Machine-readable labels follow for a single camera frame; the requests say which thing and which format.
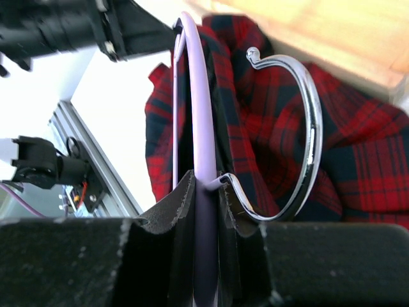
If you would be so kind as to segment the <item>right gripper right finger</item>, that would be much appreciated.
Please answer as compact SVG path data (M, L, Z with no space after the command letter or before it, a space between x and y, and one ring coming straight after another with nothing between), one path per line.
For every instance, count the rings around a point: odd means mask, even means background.
M408 231L393 224L261 223L219 199L220 306L407 306Z

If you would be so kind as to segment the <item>lilac plastic hanger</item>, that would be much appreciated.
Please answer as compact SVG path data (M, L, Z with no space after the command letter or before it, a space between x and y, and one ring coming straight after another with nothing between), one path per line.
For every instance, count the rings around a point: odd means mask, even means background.
M196 178L195 245L193 306L217 306L218 226L217 206L213 192L229 182L245 213L256 222L288 221L304 207L316 180L323 148L323 118L320 98L309 71L301 62L286 55L261 58L256 47L247 49L246 58L256 70L282 67L296 80L305 112L305 150L300 176L284 208L266 217L256 213L240 185L231 174L217 176L215 133L213 128L210 87L201 39L194 19L182 12L176 27L173 64L184 52L188 55L192 108L192 140L194 175Z

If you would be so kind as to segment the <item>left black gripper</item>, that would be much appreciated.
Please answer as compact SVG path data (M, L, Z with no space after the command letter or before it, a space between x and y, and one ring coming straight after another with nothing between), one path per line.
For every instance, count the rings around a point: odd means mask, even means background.
M97 45L112 61L170 51L175 33L135 1L1 1L1 54L32 60Z

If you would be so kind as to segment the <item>red black plaid skirt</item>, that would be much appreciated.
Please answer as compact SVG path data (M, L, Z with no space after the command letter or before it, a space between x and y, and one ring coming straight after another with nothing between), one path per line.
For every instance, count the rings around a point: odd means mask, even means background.
M251 204L277 214L292 194L304 154L305 120L293 76L255 70L250 47L274 54L268 37L238 15L211 15L198 28L208 67L217 169L234 173ZM408 226L408 115L308 63L323 114L323 152L314 188L297 221ZM173 85L178 85L179 174L192 169L189 67L159 65L145 107L146 163L157 200L172 189Z

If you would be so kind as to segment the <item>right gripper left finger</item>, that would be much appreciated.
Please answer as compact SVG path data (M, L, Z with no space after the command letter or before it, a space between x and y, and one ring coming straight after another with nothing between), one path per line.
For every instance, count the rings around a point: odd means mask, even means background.
M196 179L135 218L1 221L2 306L191 306Z

